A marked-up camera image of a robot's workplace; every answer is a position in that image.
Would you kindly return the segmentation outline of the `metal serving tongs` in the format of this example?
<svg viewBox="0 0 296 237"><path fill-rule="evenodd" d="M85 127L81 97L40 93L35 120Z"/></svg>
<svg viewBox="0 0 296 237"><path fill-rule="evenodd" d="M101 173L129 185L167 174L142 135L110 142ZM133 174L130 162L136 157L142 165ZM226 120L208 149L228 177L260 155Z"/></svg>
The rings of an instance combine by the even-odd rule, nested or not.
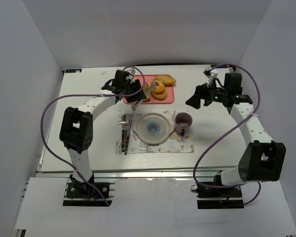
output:
<svg viewBox="0 0 296 237"><path fill-rule="evenodd" d="M147 89L146 91L144 91L144 95L145 95L145 96L142 96L142 97L140 98L140 100L134 102L134 103L132 104L132 106L131 106L131 109L132 109L133 111L135 111L135 110L137 109L137 107L138 107L143 101L147 100L147 96L150 95L150 93L151 93L155 88L156 88L156 82L155 82L155 80L153 79L153 80L152 80L152 83L151 83L151 85L150 85L150 87L148 87L148 89Z"/></svg>

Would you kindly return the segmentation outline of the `glazed top donut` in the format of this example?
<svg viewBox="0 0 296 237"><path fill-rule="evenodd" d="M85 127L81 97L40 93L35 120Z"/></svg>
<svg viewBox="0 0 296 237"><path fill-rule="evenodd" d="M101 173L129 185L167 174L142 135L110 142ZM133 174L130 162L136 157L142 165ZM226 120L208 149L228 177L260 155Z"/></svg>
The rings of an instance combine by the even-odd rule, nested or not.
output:
<svg viewBox="0 0 296 237"><path fill-rule="evenodd" d="M154 89L152 90L153 93L155 94L161 94L163 93L164 89L165 89L165 86L164 86L164 83L159 81L159 80L155 80L154 81Z"/></svg>

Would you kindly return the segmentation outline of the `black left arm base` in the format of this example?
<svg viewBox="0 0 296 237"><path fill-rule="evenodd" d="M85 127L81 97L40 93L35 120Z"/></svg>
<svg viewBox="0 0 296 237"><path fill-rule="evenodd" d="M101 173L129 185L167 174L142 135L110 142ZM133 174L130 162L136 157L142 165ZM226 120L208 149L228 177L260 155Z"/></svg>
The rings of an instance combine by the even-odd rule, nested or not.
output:
<svg viewBox="0 0 296 237"><path fill-rule="evenodd" d="M71 174L67 180L63 206L109 207L114 197L115 183L94 182L93 177L89 182L98 190L75 180Z"/></svg>

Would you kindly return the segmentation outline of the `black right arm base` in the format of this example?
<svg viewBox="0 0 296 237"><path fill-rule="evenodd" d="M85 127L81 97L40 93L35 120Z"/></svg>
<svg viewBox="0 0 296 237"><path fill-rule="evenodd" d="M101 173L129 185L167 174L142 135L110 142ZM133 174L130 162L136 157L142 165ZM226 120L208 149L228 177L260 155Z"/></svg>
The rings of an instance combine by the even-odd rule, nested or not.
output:
<svg viewBox="0 0 296 237"><path fill-rule="evenodd" d="M213 189L194 184L190 190L197 196L197 208L199 210L244 208L240 188Z"/></svg>

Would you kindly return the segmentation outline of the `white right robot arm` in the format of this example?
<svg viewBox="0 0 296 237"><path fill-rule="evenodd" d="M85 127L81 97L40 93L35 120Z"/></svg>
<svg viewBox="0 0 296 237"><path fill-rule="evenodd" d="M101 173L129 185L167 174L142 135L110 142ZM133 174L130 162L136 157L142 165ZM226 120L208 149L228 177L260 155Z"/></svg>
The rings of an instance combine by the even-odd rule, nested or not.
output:
<svg viewBox="0 0 296 237"><path fill-rule="evenodd" d="M194 95L186 105L200 108L203 100L205 106L212 102L223 104L236 121L236 128L246 143L246 149L237 167L219 172L214 177L213 188L234 188L249 182L274 182L281 175L286 147L277 143L268 135L256 114L257 107L249 95L242 93L242 76L239 73L226 73L224 84L217 87L219 80L216 70L206 69L207 83L198 85Z"/></svg>

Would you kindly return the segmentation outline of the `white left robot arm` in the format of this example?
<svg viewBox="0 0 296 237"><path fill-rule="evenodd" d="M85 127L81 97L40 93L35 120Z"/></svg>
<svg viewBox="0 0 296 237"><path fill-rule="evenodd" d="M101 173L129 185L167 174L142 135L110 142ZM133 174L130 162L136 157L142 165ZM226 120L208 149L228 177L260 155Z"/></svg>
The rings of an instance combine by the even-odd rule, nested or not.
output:
<svg viewBox="0 0 296 237"><path fill-rule="evenodd" d="M102 86L97 95L84 104L64 112L59 138L67 149L74 166L72 182L92 183L93 172L89 163L88 149L93 141L93 122L109 107L122 100L124 95L130 102L145 97L140 80L134 79L134 68L117 70L112 80Z"/></svg>

